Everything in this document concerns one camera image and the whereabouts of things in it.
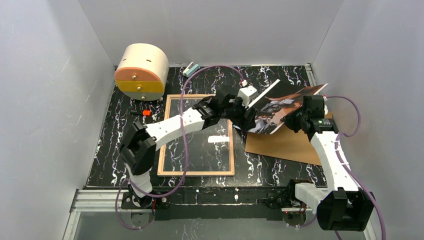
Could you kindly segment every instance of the wooden picture frame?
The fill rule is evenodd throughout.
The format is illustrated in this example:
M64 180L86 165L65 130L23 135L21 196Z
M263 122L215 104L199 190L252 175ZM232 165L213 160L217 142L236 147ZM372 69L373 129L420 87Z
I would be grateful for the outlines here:
M187 99L203 99L208 96L213 96L213 94L185 94L184 100ZM171 111L171 101L172 100L180 100L181 96L179 94L169 94L166 98L166 106L165 106L165 116L164 119L170 118ZM234 146L233 146L233 124L230 120L228 122L228 159L229 159L229 171L187 171L186 176L198 176L198 177L213 177L213 176L234 176L235 174L235 164L234 164ZM165 157L166 157L166 147L167 144L163 145L160 148L159 152L159 163L157 166L157 175L164 177L177 177L182 176L183 171L165 171Z

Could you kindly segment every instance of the marble tabletop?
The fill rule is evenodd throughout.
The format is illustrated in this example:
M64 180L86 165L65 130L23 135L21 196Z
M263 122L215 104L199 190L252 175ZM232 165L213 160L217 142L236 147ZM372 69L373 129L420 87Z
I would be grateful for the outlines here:
M259 92L264 91L276 79L299 86L309 86L303 66L240 66L237 67ZM171 67L168 72L164 101L138 101L114 87L109 107L101 129L95 156L86 182L86 188L117 188L128 177L124 163L118 160L118 149L125 130L134 122L150 124L162 121L165 115L168 94L180 94L187 79L183 67ZM208 69L193 78L184 90L186 94L214 94L221 85L239 88L237 74L227 68ZM151 110L151 116L132 115L132 110ZM234 176L190 176L185 179L186 187L284 187L290 179L309 179L317 186L325 186L326 180L320 166L299 163L286 159L257 155L244 151L246 133L233 128ZM190 158L201 158L204 154L190 154ZM154 187L172 187L180 177L157 176L159 151L155 165L150 171Z

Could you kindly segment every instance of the cardboard sheet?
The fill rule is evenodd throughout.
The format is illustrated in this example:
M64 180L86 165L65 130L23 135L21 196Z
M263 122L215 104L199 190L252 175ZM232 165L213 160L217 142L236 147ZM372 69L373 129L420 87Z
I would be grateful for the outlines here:
M325 117L331 119L333 115L329 112ZM286 125L280 127L273 134L248 132L245 151L321 166L320 158L309 142L308 136L302 130L295 133L288 129Z

